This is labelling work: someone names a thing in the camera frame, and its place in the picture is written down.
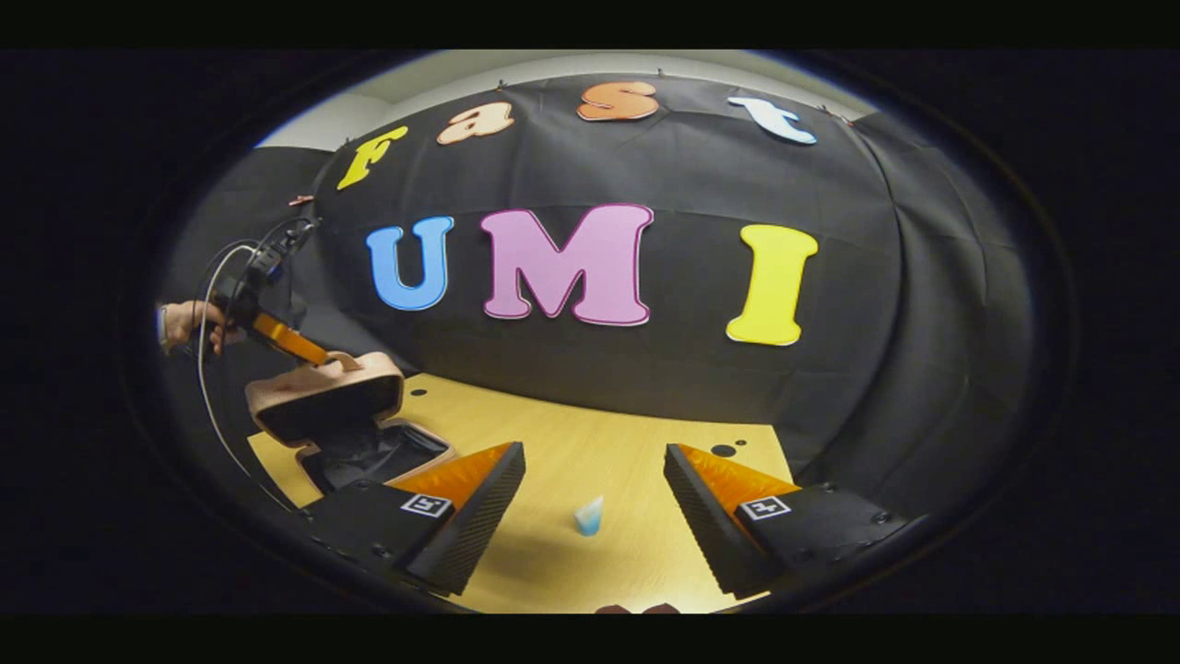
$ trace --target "white wall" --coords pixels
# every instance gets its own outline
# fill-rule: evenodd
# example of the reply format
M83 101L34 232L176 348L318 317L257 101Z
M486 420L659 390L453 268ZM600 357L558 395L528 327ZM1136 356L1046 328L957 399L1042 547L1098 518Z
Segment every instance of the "white wall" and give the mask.
M315 147L335 152L349 138L386 123L389 103L363 94L337 94L304 111L258 146Z
M826 81L745 51L442 51L375 77L260 143L333 150L348 137L431 106L505 85L582 73L645 73L714 80L766 92L854 120L874 111Z

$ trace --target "letter m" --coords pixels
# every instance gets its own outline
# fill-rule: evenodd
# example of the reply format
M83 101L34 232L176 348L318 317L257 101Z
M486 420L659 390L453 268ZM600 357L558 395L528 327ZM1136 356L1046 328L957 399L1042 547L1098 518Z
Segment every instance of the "letter m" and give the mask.
M526 317L532 307L520 296L524 278L545 315L556 317L583 278L584 295L572 307L578 320L642 324L651 311L640 301L640 235L653 217L642 205L599 205L582 217L564 249L529 210L484 217L480 226L492 236L492 297L484 311Z

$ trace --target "hand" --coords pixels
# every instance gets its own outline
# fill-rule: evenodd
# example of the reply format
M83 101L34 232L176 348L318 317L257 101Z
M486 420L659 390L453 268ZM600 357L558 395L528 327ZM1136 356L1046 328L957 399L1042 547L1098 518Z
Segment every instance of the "hand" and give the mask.
M164 330L169 346L184 344L192 335L192 329L201 326L201 316L208 315L205 328L210 323L216 323L209 341L214 344L214 353L221 355L222 338L225 335L225 314L214 304L205 305L205 302L189 300L181 303L171 303L164 308Z

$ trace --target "yellow letter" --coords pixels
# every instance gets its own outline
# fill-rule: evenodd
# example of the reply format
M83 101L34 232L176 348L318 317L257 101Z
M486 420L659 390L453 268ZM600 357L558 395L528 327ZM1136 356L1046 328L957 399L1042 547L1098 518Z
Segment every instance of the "yellow letter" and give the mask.
M799 341L795 304L804 280L804 261L819 250L815 238L782 225L747 225L741 238L754 249L749 294L741 315L726 335L735 342L789 347Z
M507 129L516 121L509 117L510 112L512 112L512 104L507 101L492 101L464 111L451 118L451 126L439 133L438 142L441 145L447 145L472 136L487 136Z
M372 138L360 144L356 147L356 156L353 157L353 164L348 166L348 172L345 173L345 178L336 184L336 190L343 189L349 184L356 184L368 175L368 165L375 164L385 156L385 151L389 149L389 142L396 140L409 131L405 126L399 126L393 131L382 133L376 138Z

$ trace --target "wooden table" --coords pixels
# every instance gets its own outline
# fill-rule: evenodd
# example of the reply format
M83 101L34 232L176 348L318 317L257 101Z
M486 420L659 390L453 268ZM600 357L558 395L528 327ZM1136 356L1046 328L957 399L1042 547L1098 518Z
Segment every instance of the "wooden table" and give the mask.
M604 413L428 375L406 381L398 418L440 435L460 456L524 442L520 489L466 591L450 598L486 613L592 613L610 604L638 613L666 601L683 613L730 609L736 600L717 590L664 480L666 446L728 445L738 451L732 461L792 481L773 428L762 425ZM746 445L734 446L739 440ZM294 451L262 433L249 442L293 502L321 498ZM583 537L573 512L599 495L602 530Z

